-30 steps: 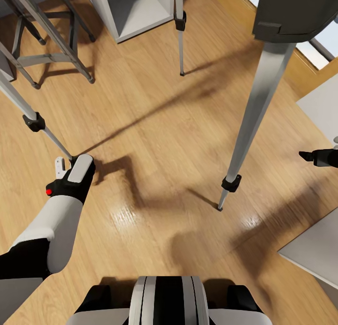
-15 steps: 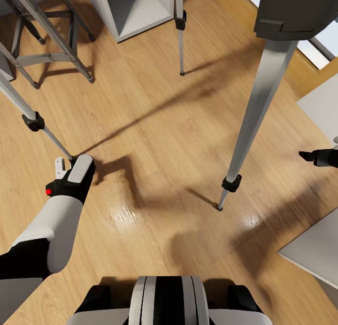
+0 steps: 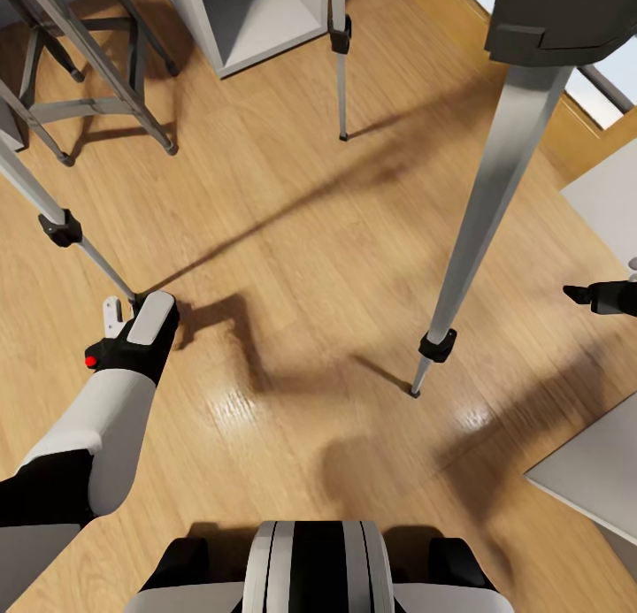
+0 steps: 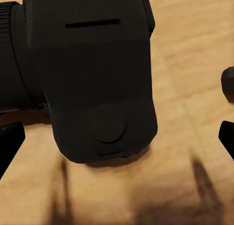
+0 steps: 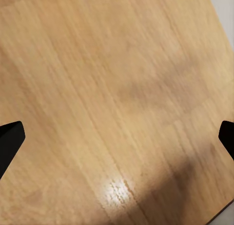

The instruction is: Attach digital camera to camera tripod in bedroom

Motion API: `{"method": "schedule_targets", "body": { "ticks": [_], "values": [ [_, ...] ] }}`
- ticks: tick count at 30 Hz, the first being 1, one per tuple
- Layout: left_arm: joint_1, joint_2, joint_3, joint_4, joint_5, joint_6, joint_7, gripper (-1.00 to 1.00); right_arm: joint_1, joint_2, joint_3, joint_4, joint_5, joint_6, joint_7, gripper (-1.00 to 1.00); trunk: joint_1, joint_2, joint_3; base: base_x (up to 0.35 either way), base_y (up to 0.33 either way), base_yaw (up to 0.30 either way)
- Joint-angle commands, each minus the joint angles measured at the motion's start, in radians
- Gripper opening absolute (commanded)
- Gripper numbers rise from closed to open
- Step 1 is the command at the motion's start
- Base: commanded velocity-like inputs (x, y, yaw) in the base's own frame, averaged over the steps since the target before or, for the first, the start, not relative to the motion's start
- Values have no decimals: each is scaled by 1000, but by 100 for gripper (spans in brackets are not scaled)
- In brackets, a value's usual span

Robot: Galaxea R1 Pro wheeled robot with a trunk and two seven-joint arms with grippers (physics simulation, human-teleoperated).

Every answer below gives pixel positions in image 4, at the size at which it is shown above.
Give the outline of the camera tripod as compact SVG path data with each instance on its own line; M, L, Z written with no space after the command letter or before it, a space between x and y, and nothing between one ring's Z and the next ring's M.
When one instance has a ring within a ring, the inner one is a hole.
M223 91L234 93L234 66L223 71L221 85Z

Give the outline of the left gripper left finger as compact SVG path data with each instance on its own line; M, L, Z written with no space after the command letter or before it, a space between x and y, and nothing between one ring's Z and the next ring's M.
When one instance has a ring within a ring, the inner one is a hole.
M25 140L21 121L0 126L0 179Z

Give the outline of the digital camera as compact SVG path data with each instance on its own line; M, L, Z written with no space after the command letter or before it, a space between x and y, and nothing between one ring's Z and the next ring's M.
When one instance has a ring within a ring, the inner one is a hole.
M0 2L0 115L44 109L60 152L138 155L158 132L149 0Z

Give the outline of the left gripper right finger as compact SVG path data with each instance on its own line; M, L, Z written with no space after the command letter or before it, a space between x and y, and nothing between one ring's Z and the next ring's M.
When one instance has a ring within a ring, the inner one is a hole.
M218 137L234 160L234 123L223 121Z

